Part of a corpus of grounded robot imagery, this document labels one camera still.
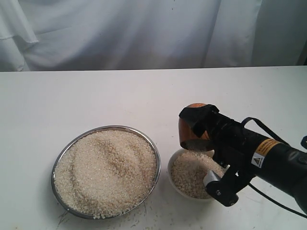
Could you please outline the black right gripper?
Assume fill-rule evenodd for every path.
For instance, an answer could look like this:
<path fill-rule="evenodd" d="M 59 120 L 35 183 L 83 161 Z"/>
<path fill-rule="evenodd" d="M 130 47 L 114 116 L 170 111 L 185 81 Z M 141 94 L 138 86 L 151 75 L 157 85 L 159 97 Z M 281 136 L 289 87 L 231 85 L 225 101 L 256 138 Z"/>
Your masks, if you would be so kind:
<path fill-rule="evenodd" d="M 219 109 L 212 104 L 201 107 L 185 107 L 179 117 L 193 124 L 193 132 L 200 137 L 208 132 L 213 142 L 215 154 L 213 160 L 224 169 L 233 167 L 235 172 L 250 173 L 252 154 L 248 136 L 251 131 L 245 128 L 252 118 L 247 117 L 237 122 L 219 113 Z"/>

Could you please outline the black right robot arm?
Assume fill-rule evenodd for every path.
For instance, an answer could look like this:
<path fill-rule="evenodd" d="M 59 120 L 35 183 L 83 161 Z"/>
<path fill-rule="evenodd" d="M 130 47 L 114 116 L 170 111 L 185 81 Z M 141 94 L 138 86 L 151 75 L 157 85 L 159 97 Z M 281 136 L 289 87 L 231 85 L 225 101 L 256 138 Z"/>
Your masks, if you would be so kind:
<path fill-rule="evenodd" d="M 307 153 L 291 147 L 259 119 L 259 134 L 246 128 L 251 117 L 238 122 L 212 104 L 195 103 L 179 114 L 179 142 L 194 151 L 213 150 L 213 160 L 225 168 L 219 176 L 208 171 L 205 191 L 226 207 L 238 201 L 237 193 L 259 177 L 289 196 L 307 215 Z"/>

